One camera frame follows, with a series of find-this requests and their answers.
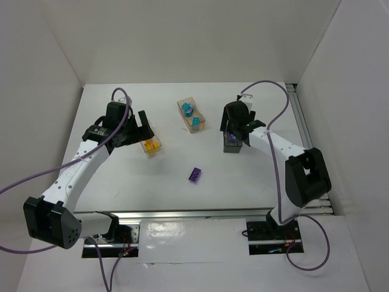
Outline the yellow square lego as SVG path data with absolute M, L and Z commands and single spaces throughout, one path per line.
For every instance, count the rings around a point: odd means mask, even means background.
M 144 146 L 145 146 L 146 152 L 153 151 L 153 149 L 154 149 L 154 145 L 153 145 L 152 142 L 146 142 L 146 143 L 144 144 Z

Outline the teal 2x4 lego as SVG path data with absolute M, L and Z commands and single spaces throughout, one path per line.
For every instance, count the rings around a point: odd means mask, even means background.
M 193 131 L 199 131 L 201 119 L 199 117 L 193 117 L 191 123 L 191 129 Z

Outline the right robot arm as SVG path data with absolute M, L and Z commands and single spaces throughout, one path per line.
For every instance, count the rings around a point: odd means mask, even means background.
M 226 104 L 221 127 L 227 147 L 233 144 L 261 150 L 272 158 L 275 170 L 277 205 L 266 214 L 265 228 L 275 235 L 311 201 L 331 188 L 331 180 L 321 151 L 303 148 L 274 133 L 255 119 L 255 112 L 242 101 Z

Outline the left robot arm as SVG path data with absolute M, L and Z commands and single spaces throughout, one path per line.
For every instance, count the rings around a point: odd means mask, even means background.
M 27 230 L 32 238 L 69 249 L 81 238 L 100 235 L 114 242 L 125 228 L 118 216 L 96 211 L 76 217 L 77 202 L 97 169 L 115 148 L 136 144 L 154 136 L 145 111 L 134 116 L 124 103 L 109 102 L 106 114 L 82 136 L 71 165 L 38 198 L 28 197 L 23 205 Z

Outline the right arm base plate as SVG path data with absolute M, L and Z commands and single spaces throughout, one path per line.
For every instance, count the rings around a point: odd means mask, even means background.
M 246 230 L 241 235 L 248 240 L 249 254 L 271 255 L 285 254 L 291 247 L 290 253 L 304 253 L 299 225 L 296 221 L 270 232 L 264 221 L 248 221 Z

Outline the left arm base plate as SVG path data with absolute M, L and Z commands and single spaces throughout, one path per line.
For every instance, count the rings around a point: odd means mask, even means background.
M 102 235 L 92 235 L 92 239 L 85 239 L 81 253 L 82 259 L 97 259 L 98 254 L 93 242 L 100 250 L 103 259 L 116 259 L 124 257 L 138 257 L 140 221 L 121 220 L 120 226 L 115 230 L 113 239 L 106 239 Z

